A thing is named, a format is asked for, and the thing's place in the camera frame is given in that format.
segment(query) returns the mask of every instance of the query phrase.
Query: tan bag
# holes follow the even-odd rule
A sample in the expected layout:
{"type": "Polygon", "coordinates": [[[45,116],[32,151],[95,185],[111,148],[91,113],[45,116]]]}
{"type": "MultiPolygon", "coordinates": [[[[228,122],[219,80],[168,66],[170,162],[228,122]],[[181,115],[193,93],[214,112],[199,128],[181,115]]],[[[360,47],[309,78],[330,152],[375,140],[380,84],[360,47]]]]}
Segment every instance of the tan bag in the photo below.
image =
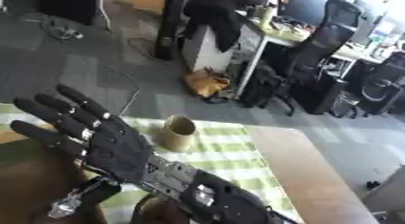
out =
{"type": "Polygon", "coordinates": [[[204,98],[208,98],[215,92],[225,89],[230,85],[229,79],[208,68],[197,70],[185,76],[184,79],[193,93],[204,98]]]}

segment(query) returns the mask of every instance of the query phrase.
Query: gray carpet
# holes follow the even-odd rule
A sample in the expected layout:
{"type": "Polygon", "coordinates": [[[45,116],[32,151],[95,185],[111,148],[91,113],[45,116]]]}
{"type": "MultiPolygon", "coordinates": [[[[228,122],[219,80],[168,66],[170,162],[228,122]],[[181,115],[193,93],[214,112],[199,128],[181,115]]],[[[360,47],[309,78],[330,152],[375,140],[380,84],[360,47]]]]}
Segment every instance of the gray carpet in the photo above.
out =
{"type": "MultiPolygon", "coordinates": [[[[24,10],[13,13],[18,2],[7,3],[12,3],[12,13],[0,14],[2,103],[37,92],[55,94],[54,86],[62,82],[118,113],[134,91],[123,74],[126,72],[141,88],[126,116],[165,118],[182,114],[200,120],[302,130],[359,196],[365,193],[366,181],[383,180],[405,163],[405,125],[394,117],[336,119],[311,116],[302,109],[287,117],[276,101],[267,109],[247,109],[233,102],[209,105],[190,96],[181,81],[186,69],[180,60],[151,60],[128,45],[129,38],[154,39],[156,16],[128,5],[108,4],[113,33],[103,30],[98,19],[94,26],[77,25],[84,39],[61,43],[46,35],[38,23],[25,21],[41,16],[30,10],[30,14],[24,10]]],[[[145,41],[136,41],[136,45],[144,51],[151,47],[145,41]]]]}

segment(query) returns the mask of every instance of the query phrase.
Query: cardboard tube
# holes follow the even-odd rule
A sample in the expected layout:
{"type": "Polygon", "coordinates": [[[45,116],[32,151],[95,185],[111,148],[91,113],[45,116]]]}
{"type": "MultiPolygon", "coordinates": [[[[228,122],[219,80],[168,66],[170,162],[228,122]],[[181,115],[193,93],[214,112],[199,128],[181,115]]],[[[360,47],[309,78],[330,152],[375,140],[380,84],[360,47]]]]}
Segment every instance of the cardboard tube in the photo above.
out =
{"type": "Polygon", "coordinates": [[[163,130],[164,147],[175,152],[187,151],[193,143],[195,129],[194,122],[187,117],[167,118],[163,130]]]}

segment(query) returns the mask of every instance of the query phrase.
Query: computer monitor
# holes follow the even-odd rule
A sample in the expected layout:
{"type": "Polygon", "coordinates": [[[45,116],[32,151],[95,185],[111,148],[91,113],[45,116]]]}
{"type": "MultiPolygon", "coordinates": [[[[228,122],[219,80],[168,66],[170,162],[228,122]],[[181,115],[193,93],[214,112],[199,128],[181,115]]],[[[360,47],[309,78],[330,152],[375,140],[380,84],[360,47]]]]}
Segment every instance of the computer monitor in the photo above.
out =
{"type": "Polygon", "coordinates": [[[327,0],[289,0],[279,4],[278,15],[301,23],[319,25],[324,19],[327,0]]]}

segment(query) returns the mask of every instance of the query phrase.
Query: office chair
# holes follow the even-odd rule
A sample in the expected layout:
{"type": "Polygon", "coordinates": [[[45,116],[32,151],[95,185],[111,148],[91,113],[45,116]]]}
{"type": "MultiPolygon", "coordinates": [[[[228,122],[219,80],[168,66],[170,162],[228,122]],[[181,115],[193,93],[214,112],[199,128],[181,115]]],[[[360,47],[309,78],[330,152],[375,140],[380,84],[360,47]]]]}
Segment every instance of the office chair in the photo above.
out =
{"type": "Polygon", "coordinates": [[[389,111],[400,98],[405,85],[405,53],[394,52],[383,63],[367,66],[359,64],[347,76],[346,90],[361,101],[363,116],[389,111]]]}
{"type": "Polygon", "coordinates": [[[273,93],[288,107],[288,116],[293,116],[295,108],[291,103],[292,86],[304,85],[316,79],[326,61],[351,39],[357,29],[362,11],[355,5],[342,0],[329,0],[325,4],[325,16],[321,24],[305,41],[287,50],[279,58],[268,59],[280,79],[273,93]]]}

